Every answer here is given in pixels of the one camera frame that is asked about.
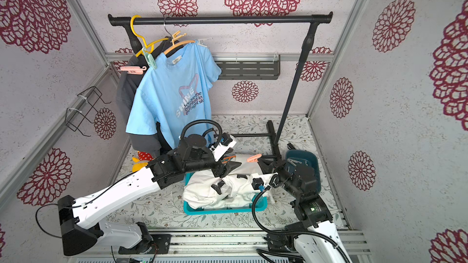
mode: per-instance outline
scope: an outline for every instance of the black metal rod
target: black metal rod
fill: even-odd
[[[130,25],[131,17],[113,17],[107,15],[113,26]],[[266,23],[319,23],[328,24],[333,17],[330,14],[313,14],[305,16],[270,16],[270,17],[186,17],[166,18],[168,25],[191,25],[191,24],[266,24]],[[164,18],[136,18],[134,25],[162,25]]]
[[[270,145],[272,146],[272,154],[274,156],[274,159],[276,161],[279,161],[281,160],[281,152],[279,151],[278,143],[275,143],[275,140],[276,140],[275,127],[273,126],[273,122],[271,120],[268,120],[268,122],[266,122],[266,128],[268,132],[271,133]]]
[[[286,106],[284,106],[283,115],[281,116],[281,121],[279,122],[279,126],[278,126],[278,132],[276,133],[276,138],[275,138],[275,141],[273,142],[273,145],[278,145],[278,141],[281,136],[281,131],[283,131],[284,123],[289,113],[289,108],[291,107],[291,103],[293,102],[294,93],[296,92],[297,84],[299,83],[299,79],[301,78],[302,69],[304,68],[304,64],[307,61],[307,56],[309,55],[309,52],[312,49],[315,32],[317,31],[318,26],[319,26],[319,23],[310,24],[309,31],[307,32],[307,36],[304,39],[304,42],[302,43],[302,50],[301,50],[301,55],[299,56],[299,62],[297,64],[296,74],[294,74],[294,79],[292,80],[292,85],[289,91],[288,100],[286,101]]]
[[[271,133],[231,134],[234,137],[270,137]]]

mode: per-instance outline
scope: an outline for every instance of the green clothespin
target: green clothespin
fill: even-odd
[[[146,61],[148,62],[148,66],[156,69],[156,62],[155,62],[155,58],[153,57],[153,55],[151,55],[151,53],[148,53],[144,48],[142,49],[142,51],[143,51],[143,55],[145,56]]]

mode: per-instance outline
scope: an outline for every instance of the dark gray garment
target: dark gray garment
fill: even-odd
[[[156,59],[156,57],[158,57],[158,55],[162,51],[165,51],[171,45],[171,41],[162,41],[161,44],[157,46],[151,54]],[[170,54],[172,54],[180,48],[182,47],[174,49],[173,51],[171,51]],[[138,58],[135,55],[133,55],[130,58],[130,61],[126,64],[126,66],[148,67],[148,64],[145,60],[144,55],[140,55]],[[127,71],[122,71],[122,73],[120,74],[120,80],[117,87],[116,103],[118,108],[120,109],[120,113],[124,117],[125,123],[128,122],[128,117],[130,116],[130,111],[132,110],[135,93],[144,75],[144,73],[141,75],[128,74]],[[133,149],[147,152],[154,158],[160,156],[161,153],[164,154],[167,153],[167,151],[171,150],[172,148],[162,136],[161,130],[159,128],[159,123],[156,124],[156,129],[158,133],[153,135],[139,135],[129,133]]]

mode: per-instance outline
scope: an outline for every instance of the orange hanger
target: orange hanger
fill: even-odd
[[[177,48],[179,46],[189,44],[189,43],[195,43],[195,40],[186,40],[186,41],[182,41],[182,42],[179,42],[177,44],[174,44],[174,41],[177,41],[178,39],[180,39],[180,38],[187,35],[187,33],[184,33],[184,34],[182,34],[180,36],[179,36],[179,34],[180,34],[180,31],[177,31],[177,32],[172,34],[172,46],[167,48],[166,51],[164,51],[164,55],[167,55],[169,52],[171,52],[172,50],[174,50],[175,48]]]

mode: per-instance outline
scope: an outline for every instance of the dark teal basket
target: dark teal basket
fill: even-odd
[[[317,194],[319,194],[320,190],[322,189],[322,185],[320,184],[320,170],[317,157],[313,153],[305,150],[290,149],[286,152],[286,160],[288,160],[288,158],[301,161],[307,166],[313,167],[313,170],[315,171],[315,177],[317,178]],[[289,168],[286,169],[292,174],[294,172],[294,166],[288,162],[286,163],[285,167],[287,166],[289,166]]]
[[[188,173],[185,174],[185,185],[189,183],[190,177],[193,175],[193,173]],[[266,209],[266,206],[268,205],[268,202],[266,200],[266,197],[263,196],[261,197],[258,201],[257,204],[255,205],[255,211],[263,211]],[[190,205],[184,201],[184,212],[187,215],[203,215],[203,214],[218,214],[218,213],[240,213],[240,212],[251,212],[252,211],[252,204],[249,205],[249,207],[245,208],[236,208],[236,209],[221,209],[221,210],[204,210],[202,208],[198,209],[193,209],[190,207]]]

